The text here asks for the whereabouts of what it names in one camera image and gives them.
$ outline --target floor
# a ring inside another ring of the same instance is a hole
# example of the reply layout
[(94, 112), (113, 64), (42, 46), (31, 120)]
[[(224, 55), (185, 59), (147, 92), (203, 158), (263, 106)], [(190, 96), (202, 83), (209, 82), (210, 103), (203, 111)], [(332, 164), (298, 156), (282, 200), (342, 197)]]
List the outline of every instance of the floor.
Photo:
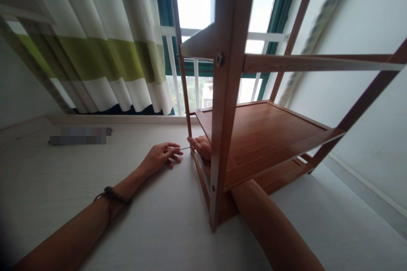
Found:
[[(184, 125), (121, 124), (111, 145), (56, 147), (48, 130), (0, 146), (11, 264), (135, 169), (153, 144), (187, 146)], [(193, 127), (200, 135), (199, 126)], [(406, 270), (407, 241), (326, 166), (271, 195), (327, 270)], [(81, 270), (270, 270), (238, 216), (212, 234), (191, 155), (163, 169), (113, 222)]]

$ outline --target striped curtain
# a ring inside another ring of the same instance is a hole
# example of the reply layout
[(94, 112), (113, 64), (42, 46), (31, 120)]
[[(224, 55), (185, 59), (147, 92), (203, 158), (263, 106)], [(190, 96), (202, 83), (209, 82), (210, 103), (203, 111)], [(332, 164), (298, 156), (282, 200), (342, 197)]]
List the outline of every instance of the striped curtain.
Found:
[(53, 24), (8, 21), (77, 113), (174, 114), (157, 0), (42, 0)]

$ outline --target finger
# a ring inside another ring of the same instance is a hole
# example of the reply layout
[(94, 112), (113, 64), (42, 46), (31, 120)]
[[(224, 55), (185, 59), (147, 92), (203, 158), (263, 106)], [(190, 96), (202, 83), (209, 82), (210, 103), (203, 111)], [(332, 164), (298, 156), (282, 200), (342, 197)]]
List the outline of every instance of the finger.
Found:
[(170, 159), (173, 159), (176, 163), (181, 163), (181, 159), (178, 158), (176, 155), (171, 156)]
[(203, 142), (206, 142), (206, 139), (205, 138), (201, 138), (201, 137), (199, 137), (199, 138), (195, 138), (195, 140), (200, 144), (200, 143), (203, 143)]
[(201, 149), (201, 145), (193, 138), (193, 137), (188, 137), (187, 141), (192, 145), (193, 148), (196, 150)]
[[(170, 149), (171, 149), (171, 147), (167, 147), (167, 148), (165, 149), (165, 152), (170, 151)], [(184, 154), (184, 152), (179, 151), (179, 152), (176, 152), (175, 154), (176, 154), (176, 155), (183, 155), (183, 154)]]
[(162, 145), (162, 146), (164, 146), (164, 147), (168, 147), (168, 146), (171, 146), (171, 147), (181, 147), (181, 146), (179, 146), (177, 143), (173, 143), (173, 142), (164, 142), (164, 143), (161, 143), (160, 145)]
[(174, 148), (171, 148), (169, 151), (167, 151), (165, 154), (164, 154), (164, 156), (166, 157), (166, 158), (169, 158), (170, 156), (172, 156), (172, 155), (174, 155), (174, 154), (176, 154), (176, 153), (178, 153), (179, 152), (179, 147), (174, 147)]
[(168, 165), (170, 168), (174, 167), (174, 164), (171, 162), (170, 159), (168, 159), (167, 161), (165, 161), (165, 165)]

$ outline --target bamboo shelf frame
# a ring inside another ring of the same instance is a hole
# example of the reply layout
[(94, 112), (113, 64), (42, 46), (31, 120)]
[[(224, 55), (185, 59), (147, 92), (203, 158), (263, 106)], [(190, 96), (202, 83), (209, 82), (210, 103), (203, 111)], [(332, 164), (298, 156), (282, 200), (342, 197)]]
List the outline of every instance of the bamboo shelf frame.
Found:
[[(270, 194), (310, 173), (407, 63), (407, 39), (393, 55), (291, 55), (309, 1), (301, 1), (285, 53), (277, 56), (245, 54), (252, 0), (216, 0), (215, 23), (184, 43), (172, 0), (188, 134), (195, 114), (212, 144), (212, 161), (203, 166), (191, 152), (213, 232), (238, 213), (233, 187), (253, 178)], [(213, 108), (189, 110), (184, 57), (214, 61)], [(356, 70), (380, 73), (335, 128), (274, 103), (284, 72)], [(278, 72), (269, 101), (236, 105), (243, 72)], [(307, 154), (318, 146), (313, 157)]]

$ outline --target bracelet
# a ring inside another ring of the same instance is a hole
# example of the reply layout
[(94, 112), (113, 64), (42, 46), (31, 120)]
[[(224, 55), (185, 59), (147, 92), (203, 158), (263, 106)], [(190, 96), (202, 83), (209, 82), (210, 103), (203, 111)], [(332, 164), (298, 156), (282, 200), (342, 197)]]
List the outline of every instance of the bracelet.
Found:
[(124, 206), (129, 206), (131, 204), (131, 198), (124, 198), (120, 196), (118, 193), (116, 193), (111, 186), (106, 186), (105, 191), (99, 195), (96, 196), (96, 198), (93, 200), (95, 202), (97, 199), (101, 197), (106, 197), (107, 199), (110, 200), (109, 203), (109, 222), (107, 225), (110, 224), (110, 221), (112, 220), (112, 214), (113, 214), (113, 207), (112, 207), (112, 201), (116, 201), (118, 203), (123, 204)]

